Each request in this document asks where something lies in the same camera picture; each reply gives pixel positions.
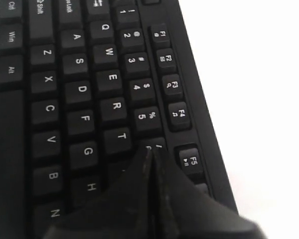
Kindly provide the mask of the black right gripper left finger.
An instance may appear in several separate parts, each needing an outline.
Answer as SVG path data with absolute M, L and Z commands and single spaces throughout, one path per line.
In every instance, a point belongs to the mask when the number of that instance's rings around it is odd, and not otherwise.
M 106 192 L 52 224 L 45 239 L 149 239 L 153 151 L 140 147 Z

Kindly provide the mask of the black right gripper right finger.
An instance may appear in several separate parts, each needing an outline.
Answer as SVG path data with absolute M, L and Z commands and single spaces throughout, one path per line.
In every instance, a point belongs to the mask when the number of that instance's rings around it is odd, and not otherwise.
M 165 149 L 155 148 L 152 154 L 158 207 L 157 238 L 266 238 L 255 222 L 239 216 L 199 190 Z

